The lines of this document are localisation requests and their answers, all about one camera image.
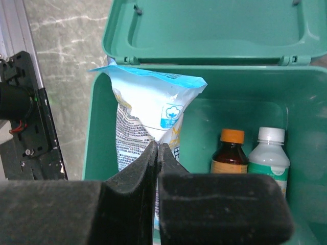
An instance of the lid hinge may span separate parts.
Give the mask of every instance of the lid hinge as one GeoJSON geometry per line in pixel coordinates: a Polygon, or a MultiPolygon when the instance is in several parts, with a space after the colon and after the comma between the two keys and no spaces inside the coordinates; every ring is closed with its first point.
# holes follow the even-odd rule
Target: lid hinge
{"type": "Polygon", "coordinates": [[[310,65],[310,56],[284,55],[278,62],[280,66],[306,66],[310,65]]]}
{"type": "Polygon", "coordinates": [[[140,62],[137,57],[116,57],[115,58],[117,65],[139,65],[140,62]]]}

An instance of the white bottle cap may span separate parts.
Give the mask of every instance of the white bottle cap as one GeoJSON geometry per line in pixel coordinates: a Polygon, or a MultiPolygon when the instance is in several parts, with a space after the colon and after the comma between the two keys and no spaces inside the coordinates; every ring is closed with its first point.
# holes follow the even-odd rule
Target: white bottle cap
{"type": "Polygon", "coordinates": [[[284,143],[285,130],[278,128],[260,127],[258,140],[268,140],[284,143]]]}

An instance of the brown glass bottle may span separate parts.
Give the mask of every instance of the brown glass bottle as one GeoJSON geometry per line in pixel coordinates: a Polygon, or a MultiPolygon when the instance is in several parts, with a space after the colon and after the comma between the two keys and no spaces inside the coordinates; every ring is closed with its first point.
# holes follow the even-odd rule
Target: brown glass bottle
{"type": "Polygon", "coordinates": [[[248,159],[242,150],[244,131],[223,129],[220,140],[222,145],[213,155],[211,173],[246,174],[248,159]]]}

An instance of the white plastic bottle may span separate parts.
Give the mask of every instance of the white plastic bottle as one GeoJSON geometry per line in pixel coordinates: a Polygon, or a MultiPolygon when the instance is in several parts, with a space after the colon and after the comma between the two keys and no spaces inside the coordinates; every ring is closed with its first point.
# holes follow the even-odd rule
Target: white plastic bottle
{"type": "Polygon", "coordinates": [[[248,173],[271,176],[285,196],[290,160],[282,148],[284,139],[284,129],[260,127],[259,145],[249,155],[248,173]]]}

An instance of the red wire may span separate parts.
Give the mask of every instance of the red wire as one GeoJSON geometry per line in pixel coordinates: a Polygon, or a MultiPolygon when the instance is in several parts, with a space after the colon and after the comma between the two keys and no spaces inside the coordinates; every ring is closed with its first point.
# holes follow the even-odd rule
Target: red wire
{"type": "Polygon", "coordinates": [[[12,130],[9,130],[9,133],[13,134],[13,133],[17,133],[17,132],[20,132],[22,131],[24,128],[27,127],[27,124],[24,125],[24,127],[21,127],[22,126],[22,120],[19,121],[19,126],[15,129],[12,129],[12,130]]]}

